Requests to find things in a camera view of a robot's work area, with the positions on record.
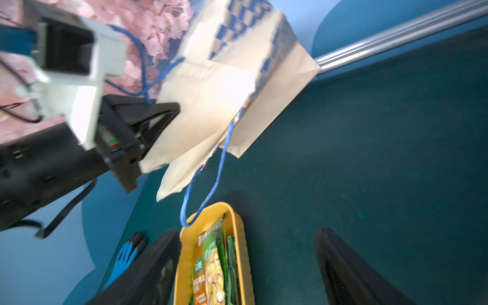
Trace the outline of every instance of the blue and white checkered pattern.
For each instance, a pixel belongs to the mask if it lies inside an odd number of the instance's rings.
[[[267,0],[231,0],[224,23],[215,37],[210,59],[214,59],[226,46],[254,27],[273,7]]]
[[[283,18],[281,24],[276,28],[276,33],[271,41],[273,43],[271,54],[263,62],[263,66],[261,67],[261,75],[256,84],[257,92],[266,84],[276,66],[288,55],[296,40],[297,37],[291,29],[290,24]]]

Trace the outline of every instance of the yellow plastic tray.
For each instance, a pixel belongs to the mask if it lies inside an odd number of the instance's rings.
[[[234,212],[230,205],[225,202],[219,202],[203,209],[195,223],[188,228],[182,228],[180,232],[182,251],[180,253],[180,260],[178,261],[178,268],[176,269],[174,305],[187,305],[193,293],[191,282],[191,260],[193,250],[198,247],[198,236],[210,228],[210,226],[224,213],[226,216],[222,224],[223,228],[227,231],[227,235],[235,236],[237,270],[239,272],[239,283],[241,285],[241,304],[255,304],[243,220]],[[195,217],[195,214],[190,216],[188,221],[191,221],[193,217]]]

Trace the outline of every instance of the black mechanical part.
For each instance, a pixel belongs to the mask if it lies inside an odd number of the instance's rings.
[[[108,170],[66,124],[0,145],[0,230]]]
[[[332,229],[321,229],[315,254],[330,305],[414,305]]]
[[[102,99],[97,148],[85,151],[66,124],[0,145],[0,231],[109,169],[132,191],[141,175],[138,161],[179,111],[177,103],[146,105],[143,98],[108,95]],[[115,145],[103,139],[104,130]]]
[[[175,281],[180,251],[179,231],[165,232],[87,305],[166,305]]]
[[[58,215],[51,221],[50,224],[47,225],[44,229],[40,228],[39,231],[36,233],[36,237],[39,239],[45,239],[58,227],[58,225],[68,216],[69,212],[80,203],[95,187],[97,184],[97,178],[93,179],[89,186],[86,187],[83,191],[81,191],[75,198],[73,198],[62,210],[58,213]]]
[[[147,105],[142,98],[119,95],[102,98],[101,126],[95,142],[126,192],[138,186],[136,178],[142,175],[138,162],[179,112],[177,103]],[[149,128],[151,121],[157,119]],[[106,134],[116,144],[109,145]]]
[[[95,38],[78,16],[24,0],[24,26],[36,33],[31,56],[44,70],[88,75]]]

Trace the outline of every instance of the blue glove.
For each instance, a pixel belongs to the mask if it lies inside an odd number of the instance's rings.
[[[147,241],[141,241],[141,239],[142,232],[134,233],[134,235],[132,235],[132,237],[123,244],[117,259],[115,260],[112,274],[110,275],[104,289],[109,287],[117,278],[119,278],[119,276],[129,268],[134,259],[144,250]]]

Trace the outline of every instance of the blue cord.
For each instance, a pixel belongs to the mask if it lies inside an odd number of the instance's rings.
[[[244,112],[244,109],[241,109],[239,114],[237,115],[238,119],[241,117],[243,112]],[[213,188],[210,190],[210,192],[208,193],[207,198],[205,198],[205,200],[202,202],[202,204],[198,208],[197,214],[189,223],[187,222],[187,218],[186,218],[186,206],[188,204],[188,199],[190,197],[190,193],[191,193],[191,189],[193,188],[193,184],[195,183],[195,180],[198,177],[198,175],[200,174],[200,172],[202,171],[203,165],[200,166],[199,169],[197,169],[197,171],[195,172],[195,175],[193,175],[193,178],[190,181],[190,184],[188,185],[188,188],[186,189],[186,192],[185,192],[184,198],[183,198],[182,209],[180,212],[180,223],[185,228],[188,228],[197,220],[197,218],[200,216],[200,213],[202,212],[203,208],[206,206],[207,202],[210,200],[210,197],[213,196],[213,194],[215,193],[215,190],[219,186],[220,176],[222,174],[222,169],[224,168],[225,153],[226,153],[227,148],[229,146],[230,138],[232,137],[232,132],[234,131],[234,126],[235,126],[235,121],[232,121],[232,123],[230,123],[230,125],[229,125],[229,131],[227,133],[227,137],[225,138],[224,148],[222,149],[222,154],[220,156],[219,171],[217,172],[217,179],[215,180],[215,184],[214,184]]]
[[[137,51],[139,52],[139,56],[141,57],[141,71],[142,71],[142,87],[145,88],[147,86],[147,80],[146,80],[146,64],[144,62],[145,60],[145,54],[146,54],[146,49],[142,45],[142,42],[135,37],[131,32],[127,31],[124,28],[118,27],[116,25],[110,25],[110,27],[119,33],[125,34],[127,37],[132,40],[132,42],[136,45]],[[107,81],[110,85],[114,86],[115,88],[121,90],[119,86],[115,85],[114,83]],[[149,99],[149,94],[146,92],[144,93],[144,100],[146,104],[152,105],[151,99]]]
[[[145,60],[145,48],[142,45],[141,41],[139,39],[137,39],[137,37],[135,37],[131,32],[127,31],[124,28],[121,28],[121,27],[118,27],[115,25],[110,25],[110,27],[112,27],[112,29],[116,32],[120,32],[120,33],[127,35],[132,40],[132,42],[135,44],[135,46],[137,47],[137,50],[139,52],[139,56],[141,57],[142,90],[139,92],[129,92],[129,91],[117,86],[116,84],[114,84],[113,82],[111,82],[109,80],[105,80],[105,82],[107,84],[111,85],[112,87],[118,89],[119,91],[122,91],[123,93],[129,95],[129,96],[137,97],[140,95],[144,95],[145,103],[148,105],[152,105],[153,103],[152,103],[151,99],[149,98],[149,93],[148,93],[149,89],[154,87],[160,81],[164,80],[166,78],[166,76],[168,75],[168,73],[175,66],[177,66],[180,62],[184,61],[184,57],[180,57],[177,60],[175,60],[174,62],[172,62],[163,72],[161,72],[159,74],[159,76],[151,84],[148,85],[147,79],[146,79],[146,64],[144,61]]]
[[[124,88],[120,88],[119,86],[117,86],[116,84],[114,84],[113,82],[111,82],[109,80],[105,80],[105,82],[107,84],[109,84],[109,85],[117,88],[118,90],[122,91],[123,93],[125,93],[127,95],[130,95],[130,96],[143,95],[144,93],[147,93],[149,91],[149,89],[151,89],[152,87],[154,87],[157,83],[159,83],[160,81],[164,80],[166,78],[166,76],[168,75],[168,73],[171,72],[171,70],[174,67],[176,67],[178,64],[180,64],[180,62],[184,61],[184,58],[185,57],[180,57],[177,60],[175,60],[174,62],[172,62],[171,64],[169,64],[169,66],[164,71],[162,71],[158,75],[158,77],[156,77],[156,79],[152,83],[150,83],[149,85],[147,85],[145,88],[143,88],[139,92],[129,92],[129,91],[125,90]]]

